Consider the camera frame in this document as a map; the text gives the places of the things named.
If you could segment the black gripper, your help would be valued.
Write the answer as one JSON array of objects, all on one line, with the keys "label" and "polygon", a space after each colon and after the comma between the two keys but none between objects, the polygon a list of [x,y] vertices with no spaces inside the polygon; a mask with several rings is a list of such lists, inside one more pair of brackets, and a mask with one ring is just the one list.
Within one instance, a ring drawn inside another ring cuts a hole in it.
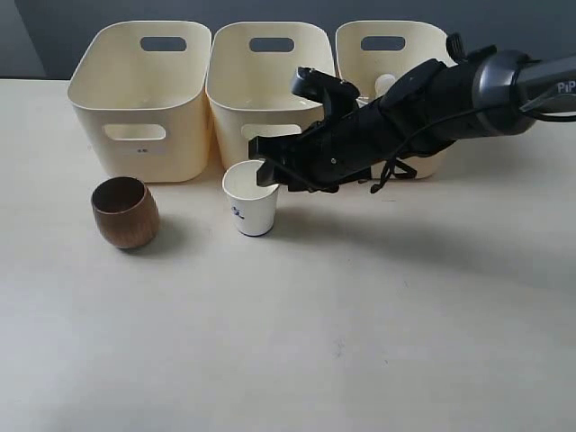
[{"label": "black gripper", "polygon": [[450,70],[439,60],[427,60],[384,96],[340,119],[323,117],[299,134],[254,137],[248,157],[269,158],[256,171],[256,184],[335,193],[342,184],[368,178],[377,163],[384,164],[382,183],[396,167],[401,177],[415,177],[406,159],[431,158],[453,143],[435,131],[440,109],[433,92]]}]

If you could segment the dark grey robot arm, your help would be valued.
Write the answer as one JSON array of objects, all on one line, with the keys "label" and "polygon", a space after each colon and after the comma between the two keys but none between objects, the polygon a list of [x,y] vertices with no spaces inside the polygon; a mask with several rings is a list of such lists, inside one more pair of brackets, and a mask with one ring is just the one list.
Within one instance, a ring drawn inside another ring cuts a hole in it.
[{"label": "dark grey robot arm", "polygon": [[468,53],[458,34],[446,48],[452,66],[427,60],[366,105],[358,104],[353,84],[299,67],[292,92],[321,104],[324,117],[299,134],[251,139],[248,155],[262,163],[257,184],[335,193],[382,164],[371,187],[377,192],[392,177],[415,178],[413,158],[433,157],[458,140],[514,136],[538,121],[574,121],[574,57],[541,61],[494,46]]}]

